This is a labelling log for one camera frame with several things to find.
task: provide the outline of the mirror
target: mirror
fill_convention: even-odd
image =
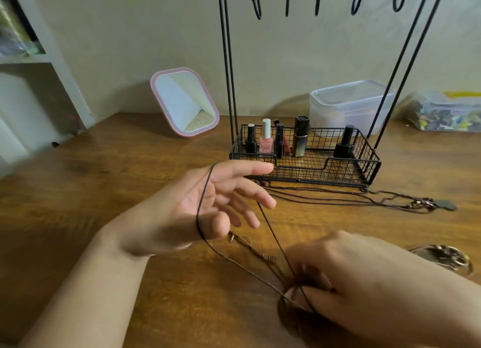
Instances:
[[[151,87],[174,132],[192,137],[219,123],[215,107],[200,76],[189,68],[157,72]]]

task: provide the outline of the person's right hand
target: person's right hand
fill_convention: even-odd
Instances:
[[[481,287],[402,248],[338,231],[290,247],[287,257],[296,274],[322,286],[303,286],[310,305],[353,333],[378,342],[481,346]],[[300,291],[286,296],[310,310]]]

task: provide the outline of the wire basket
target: wire basket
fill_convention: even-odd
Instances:
[[[261,137],[262,125],[256,125],[256,139]],[[340,142],[342,128],[311,128],[307,138],[303,157],[284,154],[278,159],[274,154],[249,154],[245,152],[247,125],[240,126],[237,139],[232,145],[230,159],[249,159],[270,162],[275,165],[269,175],[249,176],[251,179],[264,181],[290,181],[341,185],[351,187],[370,186],[381,167],[379,157],[369,145],[364,135],[355,129],[351,144],[354,158],[334,158],[334,149]],[[284,134],[292,145],[294,128],[284,128]]]

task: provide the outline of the wooden table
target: wooden table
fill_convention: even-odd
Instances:
[[[248,122],[261,119],[239,120]],[[413,215],[279,201],[267,215],[284,246],[344,229],[400,246],[453,245],[481,266],[480,144],[481,134],[419,132],[393,122],[378,151],[383,164],[371,189],[449,199],[457,212]],[[1,180],[0,342],[22,338],[102,225],[188,169],[228,159],[229,149],[227,117],[214,130],[184,139],[161,114],[116,114]],[[280,257],[265,225],[238,233]],[[215,246],[277,283],[241,247],[224,240]],[[303,346],[280,325],[277,300],[198,243],[150,260],[125,347]]]

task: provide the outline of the jewelry stand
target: jewelry stand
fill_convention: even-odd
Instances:
[[[315,1],[315,15],[319,14],[321,0]],[[393,0],[393,10],[399,12],[406,0]],[[260,0],[252,0],[254,11],[259,20],[262,19],[262,8]],[[232,138],[232,150],[230,159],[257,159],[275,164],[274,171],[267,176],[255,177],[264,181],[292,181],[318,184],[331,184],[353,187],[369,187],[376,177],[381,161],[376,155],[376,149],[382,139],[387,123],[393,114],[393,110],[399,101],[399,96],[406,84],[407,78],[412,70],[413,64],[418,56],[419,50],[424,42],[424,38],[430,28],[433,17],[439,7],[441,0],[436,0],[428,20],[424,25],[421,36],[419,37],[416,48],[413,52],[409,65],[404,73],[399,89],[394,97],[393,104],[389,109],[386,120],[379,132],[374,147],[369,144],[371,133],[379,117],[381,109],[391,90],[394,78],[397,75],[401,61],[406,53],[406,48],[412,39],[414,30],[418,24],[421,13],[424,11],[426,0],[421,0],[416,16],[409,29],[406,41],[401,49],[394,70],[389,79],[386,91],[382,97],[381,104],[376,112],[371,128],[367,136],[364,136],[358,129],[353,133],[352,143],[354,158],[343,159],[334,158],[333,152],[339,137],[342,136],[343,129],[335,128],[312,128],[310,129],[306,154],[304,157],[284,157],[277,159],[274,154],[248,154],[245,152],[245,140],[247,138],[247,125],[239,127],[237,123],[237,106],[234,85],[234,71],[232,68],[232,48],[230,43],[230,27],[227,0],[219,0],[219,12],[222,29],[222,44],[224,50],[225,79],[227,87],[227,99],[229,105],[230,133]],[[362,0],[352,0],[351,15],[356,15]],[[290,0],[286,0],[286,17],[289,16]],[[285,128],[286,137],[292,141],[293,128]],[[261,134],[261,128],[256,127],[256,137]]]

